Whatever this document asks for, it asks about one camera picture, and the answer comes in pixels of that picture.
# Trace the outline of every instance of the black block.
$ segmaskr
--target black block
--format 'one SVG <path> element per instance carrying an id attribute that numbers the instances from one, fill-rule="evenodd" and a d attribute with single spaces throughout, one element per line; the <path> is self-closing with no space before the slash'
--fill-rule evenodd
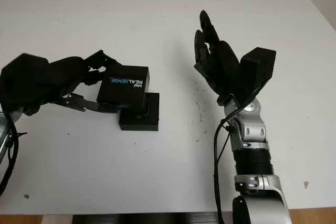
<path id="1" fill-rule="evenodd" d="M 136 113 L 123 108 L 120 112 L 119 125 L 123 131 L 158 131 L 159 130 L 159 93 L 146 93 L 146 111 Z"/>

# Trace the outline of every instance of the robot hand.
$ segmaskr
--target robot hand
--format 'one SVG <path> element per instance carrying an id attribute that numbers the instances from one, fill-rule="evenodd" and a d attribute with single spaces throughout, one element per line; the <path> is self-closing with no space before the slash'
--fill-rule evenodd
<path id="1" fill-rule="evenodd" d="M 290 224 L 290 216 L 270 161 L 266 127 L 260 118 L 258 92 L 272 77 L 276 52 L 255 48 L 239 62 L 229 44 L 220 41 L 205 11 L 200 14 L 202 31 L 195 34 L 195 69 L 219 95 L 226 118 L 214 137 L 214 188 L 218 221 L 223 224 L 219 193 L 217 138 L 225 123 L 236 161 L 235 187 L 240 196 L 233 200 L 234 224 Z"/>

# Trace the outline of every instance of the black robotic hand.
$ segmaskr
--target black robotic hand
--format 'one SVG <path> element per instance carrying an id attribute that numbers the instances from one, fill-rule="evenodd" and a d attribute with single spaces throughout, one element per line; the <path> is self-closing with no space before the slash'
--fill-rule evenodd
<path id="1" fill-rule="evenodd" d="M 68 57 L 52 63 L 46 58 L 22 54 L 3 68 L 0 75 L 2 106 L 7 111 L 23 109 L 35 114 L 42 104 L 54 102 L 84 82 L 95 84 L 102 79 L 99 68 L 119 65 L 102 50 L 87 59 Z"/>
<path id="2" fill-rule="evenodd" d="M 219 95 L 219 105 L 225 105 L 229 95 L 240 105 L 248 104 L 272 77 L 276 52 L 257 47 L 239 63 L 230 45 L 219 40 L 204 10 L 200 22 L 202 31 L 195 34 L 195 69 Z"/>

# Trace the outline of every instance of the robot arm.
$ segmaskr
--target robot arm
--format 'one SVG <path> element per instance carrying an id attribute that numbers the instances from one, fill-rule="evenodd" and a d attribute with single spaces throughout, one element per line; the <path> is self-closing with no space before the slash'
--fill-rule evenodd
<path id="1" fill-rule="evenodd" d="M 214 139 L 214 185 L 219 223 L 221 217 L 218 185 L 217 137 L 224 123 L 229 124 L 231 147 L 236 162 L 235 188 L 240 196 L 233 200 L 234 224 L 290 224 L 290 216 L 274 175 L 266 127 L 260 118 L 260 103 L 255 98 L 271 78 L 275 51 L 255 48 L 239 62 L 231 47 L 220 41 L 205 11 L 200 14 L 202 31 L 195 35 L 195 69 L 219 95 L 226 119 L 221 120 Z"/>
<path id="2" fill-rule="evenodd" d="M 102 81 L 98 102 L 72 93 L 80 84 Z M 68 57 L 49 63 L 47 59 L 22 54 L 2 69 L 0 75 L 0 163 L 8 153 L 8 168 L 0 182 L 6 188 L 18 154 L 14 122 L 22 113 L 30 116 L 41 105 L 54 103 L 70 109 L 120 112 L 121 130 L 157 131 L 159 94 L 148 93 L 149 68 L 124 66 L 102 50 L 87 59 Z"/>

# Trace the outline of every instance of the metal bracket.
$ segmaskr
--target metal bracket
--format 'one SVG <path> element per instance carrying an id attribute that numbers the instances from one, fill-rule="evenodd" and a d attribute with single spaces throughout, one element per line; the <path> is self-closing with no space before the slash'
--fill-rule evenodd
<path id="1" fill-rule="evenodd" d="M 237 109 L 237 104 L 231 100 L 225 106 L 226 115 Z M 232 127 L 230 135 L 232 151 L 243 148 L 264 148 L 268 149 L 266 140 L 266 127 L 260 117 L 260 103 L 254 99 L 242 111 L 229 120 Z"/>

